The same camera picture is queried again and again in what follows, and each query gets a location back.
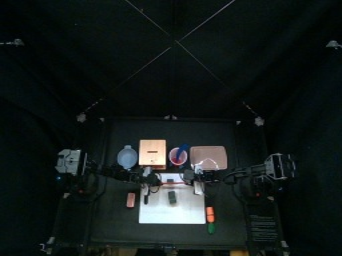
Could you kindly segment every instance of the small block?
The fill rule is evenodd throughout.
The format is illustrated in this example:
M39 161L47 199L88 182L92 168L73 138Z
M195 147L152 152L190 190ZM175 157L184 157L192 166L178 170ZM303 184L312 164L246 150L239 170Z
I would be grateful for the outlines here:
M133 208L133 204L135 204L135 193L128 193L125 206L128 208Z
M176 203L176 192L175 191L168 192L168 202L169 202L169 204Z

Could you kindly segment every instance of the cable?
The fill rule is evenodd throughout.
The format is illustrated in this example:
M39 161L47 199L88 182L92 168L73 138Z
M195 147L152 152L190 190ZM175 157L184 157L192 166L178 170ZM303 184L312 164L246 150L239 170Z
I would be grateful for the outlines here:
M232 175L235 175L235 174L246 174L246 171L236 171L236 172L231 172L230 174L227 174L224 177L223 177L223 179L222 179L222 181L226 183L226 179L230 177L230 176L232 176Z

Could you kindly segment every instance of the red object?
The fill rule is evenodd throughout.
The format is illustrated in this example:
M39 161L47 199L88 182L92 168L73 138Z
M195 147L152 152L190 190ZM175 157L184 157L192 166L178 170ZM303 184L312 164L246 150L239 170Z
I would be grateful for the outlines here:
M125 206L128 208L133 208L133 204L135 204L135 193L128 193Z

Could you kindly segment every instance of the black ceiling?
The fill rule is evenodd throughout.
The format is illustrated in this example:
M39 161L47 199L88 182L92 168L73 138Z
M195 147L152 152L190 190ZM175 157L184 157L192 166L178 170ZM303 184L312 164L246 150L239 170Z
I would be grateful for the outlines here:
M334 51L324 46L342 34L339 0L17 0L3 7L0 41L25 43L1 47L8 85L25 83L24 95L44 105L48 94L72 116L103 99L87 114L252 117L246 102L267 117L322 72Z

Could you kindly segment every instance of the table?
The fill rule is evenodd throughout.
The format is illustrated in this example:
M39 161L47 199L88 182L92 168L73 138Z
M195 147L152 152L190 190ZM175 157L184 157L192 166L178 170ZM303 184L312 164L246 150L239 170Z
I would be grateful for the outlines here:
M131 145L139 152L140 139L165 139L167 152L183 143L190 146L224 146L228 168L222 170L222 176L238 166L262 163L267 157L263 129L254 124L254 120L164 121L116 118L105 120L103 124L89 125L87 129L80 136L83 138L80 146L103 165L116 163L116 155L124 145ZM179 172L179 170L168 166L165 172ZM79 232L83 234L76 236L83 237L81 242L87 241L89 245L97 246L135 248L176 247L215 250L246 248L243 207L234 197L230 186L215 184L206 187L208 200L215 208L216 232L212 235L207 232L206 224L139 224L137 201L133 209L125 207L128 192L136 193L139 200L139 185L100 177L100 189L103 195L93 206L87 208L88 228L81 229ZM65 241L61 233L59 237L59 240Z

